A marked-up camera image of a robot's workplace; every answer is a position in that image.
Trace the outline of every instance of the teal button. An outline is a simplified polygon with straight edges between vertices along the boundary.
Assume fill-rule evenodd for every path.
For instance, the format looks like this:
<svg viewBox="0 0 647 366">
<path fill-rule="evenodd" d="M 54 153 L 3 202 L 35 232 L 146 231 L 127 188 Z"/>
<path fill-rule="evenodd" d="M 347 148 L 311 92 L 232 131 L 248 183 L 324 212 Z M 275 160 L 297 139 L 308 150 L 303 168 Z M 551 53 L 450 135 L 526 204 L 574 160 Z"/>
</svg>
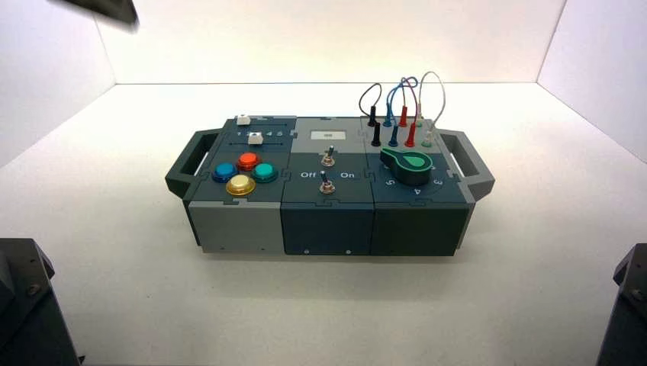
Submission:
<svg viewBox="0 0 647 366">
<path fill-rule="evenodd" d="M 262 162 L 254 168 L 254 171 L 252 172 L 252 176 L 259 183 L 267 183 L 269 181 L 273 181 L 274 179 L 276 179 L 277 171 L 276 169 L 274 169 L 272 164 L 268 164 L 267 162 Z"/>
</svg>

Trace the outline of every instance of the gray handle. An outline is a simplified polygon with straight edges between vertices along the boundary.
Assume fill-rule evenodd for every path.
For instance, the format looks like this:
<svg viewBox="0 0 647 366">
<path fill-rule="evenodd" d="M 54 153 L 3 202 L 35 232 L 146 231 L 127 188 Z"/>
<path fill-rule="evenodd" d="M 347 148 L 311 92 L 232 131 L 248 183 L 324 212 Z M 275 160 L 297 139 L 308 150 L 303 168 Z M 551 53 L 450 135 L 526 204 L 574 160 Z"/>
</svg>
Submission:
<svg viewBox="0 0 647 366">
<path fill-rule="evenodd" d="M 494 176 L 465 133 L 452 130 L 438 130 L 438 133 L 463 171 L 463 180 L 474 199 L 478 201 L 488 195 L 494 186 Z"/>
</svg>

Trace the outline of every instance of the white backdrop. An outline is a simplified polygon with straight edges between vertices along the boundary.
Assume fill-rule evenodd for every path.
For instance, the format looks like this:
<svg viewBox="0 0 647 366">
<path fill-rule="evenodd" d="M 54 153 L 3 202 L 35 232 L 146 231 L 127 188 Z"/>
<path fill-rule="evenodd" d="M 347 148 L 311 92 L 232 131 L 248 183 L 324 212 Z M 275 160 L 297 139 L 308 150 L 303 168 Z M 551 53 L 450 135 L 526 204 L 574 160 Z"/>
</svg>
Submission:
<svg viewBox="0 0 647 366">
<path fill-rule="evenodd" d="M 539 84 L 647 162 L 647 2 L 568 0 Z"/>
<path fill-rule="evenodd" d="M 0 166 L 113 84 L 92 18 L 45 0 L 0 1 Z"/>
<path fill-rule="evenodd" d="M 136 0 L 101 24 L 117 83 L 534 82 L 564 0 Z"/>
</svg>

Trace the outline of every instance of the black wire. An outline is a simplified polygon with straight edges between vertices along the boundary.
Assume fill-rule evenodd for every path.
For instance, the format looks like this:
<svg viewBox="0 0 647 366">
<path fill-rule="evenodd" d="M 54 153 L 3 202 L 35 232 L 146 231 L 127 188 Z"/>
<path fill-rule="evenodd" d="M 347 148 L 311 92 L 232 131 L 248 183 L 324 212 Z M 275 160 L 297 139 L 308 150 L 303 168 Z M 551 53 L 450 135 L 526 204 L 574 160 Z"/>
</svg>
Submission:
<svg viewBox="0 0 647 366">
<path fill-rule="evenodd" d="M 373 89 L 376 85 L 380 87 L 380 94 L 378 95 L 378 98 L 375 99 L 375 103 L 373 103 L 373 105 L 375 106 L 380 101 L 380 97 L 382 96 L 382 84 L 380 84 L 379 82 L 376 82 L 373 85 L 369 86 L 369 88 L 366 89 L 366 91 L 364 91 L 364 94 L 362 94 L 362 96 L 359 97 L 359 110 L 362 111 L 362 113 L 365 116 L 370 116 L 370 114 L 366 113 L 362 108 L 362 99 L 364 99 L 364 96 L 366 95 L 366 93 L 370 92 L 371 89 Z"/>
</svg>

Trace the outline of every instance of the handle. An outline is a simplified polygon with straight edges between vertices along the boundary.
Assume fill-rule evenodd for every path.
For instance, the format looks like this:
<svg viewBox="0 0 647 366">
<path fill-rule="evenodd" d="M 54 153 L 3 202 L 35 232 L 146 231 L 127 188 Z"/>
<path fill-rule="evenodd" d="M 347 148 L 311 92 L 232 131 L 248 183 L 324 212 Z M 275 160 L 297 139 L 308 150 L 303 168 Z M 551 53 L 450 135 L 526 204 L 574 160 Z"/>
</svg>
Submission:
<svg viewBox="0 0 647 366">
<path fill-rule="evenodd" d="M 488 195 L 494 186 L 494 176 L 465 133 L 451 130 L 438 130 L 438 132 L 463 171 L 465 176 L 463 180 L 467 183 L 474 199 L 478 201 Z"/>
<path fill-rule="evenodd" d="M 166 186 L 176 196 L 184 198 L 188 188 L 198 179 L 194 175 L 195 170 L 202 162 L 204 154 L 216 142 L 219 133 L 220 129 L 198 131 L 188 141 L 165 178 Z"/>
</svg>

